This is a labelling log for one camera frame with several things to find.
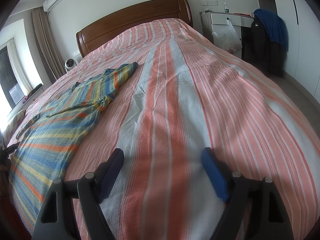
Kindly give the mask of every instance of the white plastic bag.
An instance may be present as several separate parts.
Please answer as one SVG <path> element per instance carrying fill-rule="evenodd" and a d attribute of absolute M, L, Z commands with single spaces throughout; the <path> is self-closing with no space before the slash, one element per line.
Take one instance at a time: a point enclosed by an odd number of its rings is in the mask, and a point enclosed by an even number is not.
<path fill-rule="evenodd" d="M 230 20 L 227 20 L 227 22 L 228 26 L 225 28 L 225 30 L 219 33 L 213 32 L 212 35 L 214 44 L 217 47 L 232 54 L 242 48 L 242 43 Z"/>

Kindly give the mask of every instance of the silver screw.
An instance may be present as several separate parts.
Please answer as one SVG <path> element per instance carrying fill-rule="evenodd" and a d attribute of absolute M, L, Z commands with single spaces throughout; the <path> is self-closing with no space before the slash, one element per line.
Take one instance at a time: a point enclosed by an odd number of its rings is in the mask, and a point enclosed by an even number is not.
<path fill-rule="evenodd" d="M 85 175 L 85 178 L 86 179 L 92 179 L 94 177 L 94 173 L 93 172 L 88 172 L 86 175 Z"/>
<path fill-rule="evenodd" d="M 232 173 L 232 176 L 234 176 L 235 178 L 239 178 L 239 177 L 241 177 L 241 173 L 239 171 L 234 171 Z"/>
<path fill-rule="evenodd" d="M 271 183 L 272 182 L 272 178 L 271 177 L 265 177 L 264 178 L 266 183 Z"/>
<path fill-rule="evenodd" d="M 61 182 L 61 179 L 60 178 L 56 178 L 54 179 L 53 183 L 54 184 L 59 184 Z"/>

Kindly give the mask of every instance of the water bottle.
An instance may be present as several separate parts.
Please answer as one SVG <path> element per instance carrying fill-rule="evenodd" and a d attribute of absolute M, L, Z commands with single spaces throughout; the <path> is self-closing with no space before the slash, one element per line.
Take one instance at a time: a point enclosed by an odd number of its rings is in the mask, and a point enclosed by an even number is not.
<path fill-rule="evenodd" d="M 224 12 L 229 13 L 229 8 L 226 2 L 224 3 Z"/>

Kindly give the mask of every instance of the wardrobe handle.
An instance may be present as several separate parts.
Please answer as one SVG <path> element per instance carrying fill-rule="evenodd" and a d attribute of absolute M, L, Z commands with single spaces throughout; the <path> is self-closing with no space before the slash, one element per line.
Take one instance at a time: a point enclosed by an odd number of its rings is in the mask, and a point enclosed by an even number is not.
<path fill-rule="evenodd" d="M 294 3 L 294 8 L 296 9 L 296 16 L 297 16 L 297 24 L 299 25 L 299 19 L 298 19 L 298 13 L 297 13 L 297 7 L 296 7 L 296 2 L 293 0 Z"/>

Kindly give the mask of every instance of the bed cover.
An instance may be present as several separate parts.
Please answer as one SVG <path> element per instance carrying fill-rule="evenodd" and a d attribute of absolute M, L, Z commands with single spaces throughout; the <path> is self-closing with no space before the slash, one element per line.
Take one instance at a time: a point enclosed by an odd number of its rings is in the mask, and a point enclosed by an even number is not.
<path fill-rule="evenodd" d="M 28 108 L 22 125 L 76 82 L 134 61 L 139 67 L 65 174 L 78 179 L 114 148 L 124 151 L 124 166 L 101 204 L 116 239 L 210 238 L 224 204 L 202 168 L 204 147 L 219 149 L 218 158 L 247 178 L 271 176 L 295 239 L 303 239 L 319 217 L 316 133 L 275 83 L 179 19 L 138 25 L 88 54 Z M 74 204 L 82 239 L 89 239 Z M 248 214 L 237 239 L 247 223 Z M 31 233 L 33 226 L 26 225 Z"/>

